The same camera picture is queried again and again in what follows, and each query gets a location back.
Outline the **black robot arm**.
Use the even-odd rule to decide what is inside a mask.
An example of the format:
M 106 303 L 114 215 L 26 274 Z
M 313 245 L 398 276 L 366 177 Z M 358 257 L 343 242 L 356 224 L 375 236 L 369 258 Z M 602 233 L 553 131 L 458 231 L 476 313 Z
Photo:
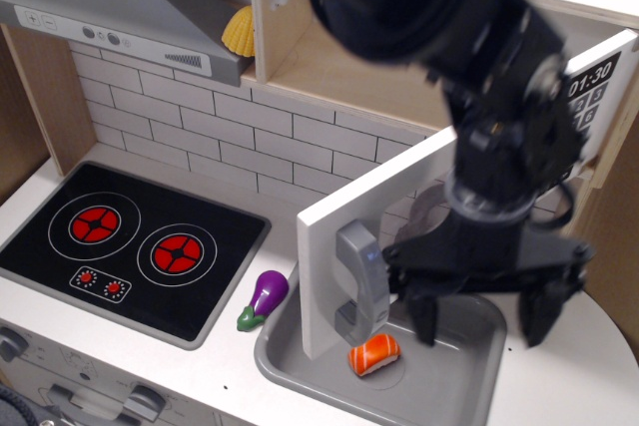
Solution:
M 525 0 L 311 0 L 323 26 L 365 60 L 423 66 L 440 82 L 457 136 L 441 225 L 387 248 L 354 222 L 336 252 L 358 298 L 335 314 L 351 345 L 405 303 L 418 339 L 435 339 L 440 297 L 515 292 L 529 345 L 540 344 L 585 282 L 589 245 L 534 222 L 538 196 L 561 185 L 585 142 L 568 107 L 563 41 Z

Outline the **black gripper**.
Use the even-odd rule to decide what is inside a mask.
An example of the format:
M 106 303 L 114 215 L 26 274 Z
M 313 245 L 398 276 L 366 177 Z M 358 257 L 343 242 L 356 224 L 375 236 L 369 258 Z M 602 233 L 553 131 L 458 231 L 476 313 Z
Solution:
M 590 244 L 555 228 L 555 221 L 526 216 L 480 223 L 450 209 L 432 232 L 385 248 L 390 290 L 404 299 L 417 339 L 435 344 L 439 297 L 517 292 L 527 346 L 540 345 L 564 303 L 583 289 L 594 255 Z

